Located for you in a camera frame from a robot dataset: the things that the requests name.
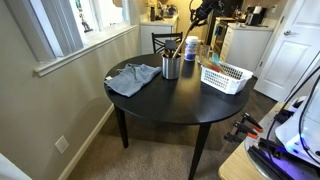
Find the window sill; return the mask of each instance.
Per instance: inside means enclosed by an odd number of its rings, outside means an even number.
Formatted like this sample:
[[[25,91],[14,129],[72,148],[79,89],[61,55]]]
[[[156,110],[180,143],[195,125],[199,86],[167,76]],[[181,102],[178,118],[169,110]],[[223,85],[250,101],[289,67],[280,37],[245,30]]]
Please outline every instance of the window sill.
[[[103,35],[98,35],[96,36],[95,38],[97,39],[97,41],[94,41],[94,43],[92,43],[91,41],[89,42],[89,46],[87,47],[84,47],[83,49],[81,49],[80,51],[78,52],[75,52],[73,54],[70,54],[66,57],[62,57],[62,58],[58,58],[58,59],[55,59],[54,61],[52,62],[49,62],[49,63],[39,63],[39,66],[34,68],[34,71],[36,73],[38,73],[38,75],[40,77],[78,59],[79,57],[105,45],[105,44],[108,44],[112,41],[114,41],[115,39],[137,29],[138,26],[137,25],[134,25],[134,26],[130,26],[130,27],[126,27],[126,28],[123,28],[123,29],[120,29],[120,30],[117,30],[117,31],[114,31],[114,32],[111,32],[111,33],[108,33],[107,34],[107,37],[106,37],[106,33],[103,33]]]

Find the box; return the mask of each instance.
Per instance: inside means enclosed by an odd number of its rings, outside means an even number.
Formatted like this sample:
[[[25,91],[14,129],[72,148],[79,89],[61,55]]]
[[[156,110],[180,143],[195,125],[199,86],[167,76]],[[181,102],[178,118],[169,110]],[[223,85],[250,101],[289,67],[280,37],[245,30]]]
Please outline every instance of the box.
[[[241,91],[253,75],[251,71],[228,63],[220,62],[220,65],[228,75],[201,66],[201,81],[226,94],[236,94]]]

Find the chair back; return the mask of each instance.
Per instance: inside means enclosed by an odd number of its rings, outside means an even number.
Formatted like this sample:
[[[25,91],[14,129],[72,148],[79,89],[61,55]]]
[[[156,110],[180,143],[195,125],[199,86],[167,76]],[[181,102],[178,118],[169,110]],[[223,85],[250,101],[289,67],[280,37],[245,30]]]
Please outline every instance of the chair back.
[[[160,53],[165,50],[165,40],[174,40],[178,44],[181,43],[183,33],[171,33],[171,34],[154,34],[152,33],[153,53]]]

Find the white door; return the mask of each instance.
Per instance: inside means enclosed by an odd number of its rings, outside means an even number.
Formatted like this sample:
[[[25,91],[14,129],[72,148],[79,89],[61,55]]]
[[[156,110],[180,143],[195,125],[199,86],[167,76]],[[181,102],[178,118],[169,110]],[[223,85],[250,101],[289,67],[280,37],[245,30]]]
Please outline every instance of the white door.
[[[289,0],[291,11],[254,87],[284,101],[320,50],[320,1]]]

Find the gray cloth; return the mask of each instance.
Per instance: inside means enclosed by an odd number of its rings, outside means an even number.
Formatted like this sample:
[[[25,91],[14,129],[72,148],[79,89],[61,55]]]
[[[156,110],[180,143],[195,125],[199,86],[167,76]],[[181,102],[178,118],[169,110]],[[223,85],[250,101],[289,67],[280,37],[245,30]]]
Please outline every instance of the gray cloth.
[[[145,64],[126,64],[124,69],[118,69],[119,75],[105,80],[109,88],[115,92],[131,97],[142,86],[149,83],[161,71],[161,67],[150,67]]]

